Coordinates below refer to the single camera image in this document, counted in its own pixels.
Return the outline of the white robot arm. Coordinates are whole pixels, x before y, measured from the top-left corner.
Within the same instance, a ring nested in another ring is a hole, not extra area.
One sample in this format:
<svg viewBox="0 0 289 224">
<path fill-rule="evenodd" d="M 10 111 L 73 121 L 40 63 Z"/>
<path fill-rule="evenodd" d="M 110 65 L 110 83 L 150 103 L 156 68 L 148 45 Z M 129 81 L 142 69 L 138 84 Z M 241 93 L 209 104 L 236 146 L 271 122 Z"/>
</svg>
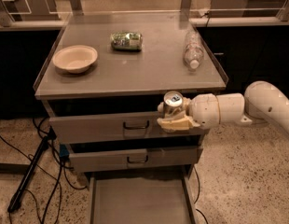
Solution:
<svg viewBox="0 0 289 224">
<path fill-rule="evenodd" d="M 200 94 L 193 99 L 169 91 L 158 106 L 158 125 L 166 132 L 209 130 L 222 123 L 271 124 L 289 140 L 289 100 L 266 81 L 250 84 L 244 94 Z"/>
</svg>

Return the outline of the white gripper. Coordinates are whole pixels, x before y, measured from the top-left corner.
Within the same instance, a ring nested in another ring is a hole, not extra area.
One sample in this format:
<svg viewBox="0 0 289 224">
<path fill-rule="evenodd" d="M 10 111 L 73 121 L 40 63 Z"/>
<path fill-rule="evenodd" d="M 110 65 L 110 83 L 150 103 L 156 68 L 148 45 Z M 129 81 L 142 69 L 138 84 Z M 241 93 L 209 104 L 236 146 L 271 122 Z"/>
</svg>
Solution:
<svg viewBox="0 0 289 224">
<path fill-rule="evenodd" d="M 158 118 L 158 125 L 166 132 L 189 131 L 193 128 L 211 129 L 220 121 L 218 99 L 213 94 L 200 94 L 194 99 L 183 97 L 183 110 L 188 115 L 168 119 Z"/>
</svg>

